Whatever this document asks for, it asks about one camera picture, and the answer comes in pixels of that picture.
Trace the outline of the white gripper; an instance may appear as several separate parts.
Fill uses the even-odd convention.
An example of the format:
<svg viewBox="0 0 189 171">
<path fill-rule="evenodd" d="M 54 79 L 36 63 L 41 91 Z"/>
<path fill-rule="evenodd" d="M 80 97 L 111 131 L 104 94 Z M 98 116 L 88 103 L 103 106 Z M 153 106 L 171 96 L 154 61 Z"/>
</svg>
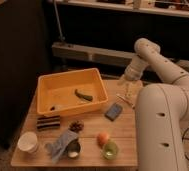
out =
<svg viewBox="0 0 189 171">
<path fill-rule="evenodd" d="M 134 55 L 130 64 L 126 67 L 124 73 L 118 81 L 119 85 L 126 83 L 125 97 L 127 99 L 131 99 L 132 96 L 132 83 L 127 82 L 140 80 L 145 69 L 146 62 L 138 55 Z M 127 103 L 132 109 L 135 109 L 134 104 L 129 102 L 125 97 L 121 96 L 120 94 L 116 94 L 116 96 Z"/>
</svg>

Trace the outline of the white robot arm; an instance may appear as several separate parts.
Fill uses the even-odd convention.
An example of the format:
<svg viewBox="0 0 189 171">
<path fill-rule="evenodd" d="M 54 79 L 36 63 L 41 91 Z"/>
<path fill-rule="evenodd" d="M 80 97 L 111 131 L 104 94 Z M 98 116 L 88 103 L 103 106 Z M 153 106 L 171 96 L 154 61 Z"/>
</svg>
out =
<svg viewBox="0 0 189 171">
<path fill-rule="evenodd" d="M 150 66 L 160 78 L 143 87 L 136 99 L 135 122 L 139 171 L 188 171 L 180 122 L 189 120 L 189 72 L 160 54 L 160 46 L 140 38 L 119 83 L 141 78 Z"/>
</svg>

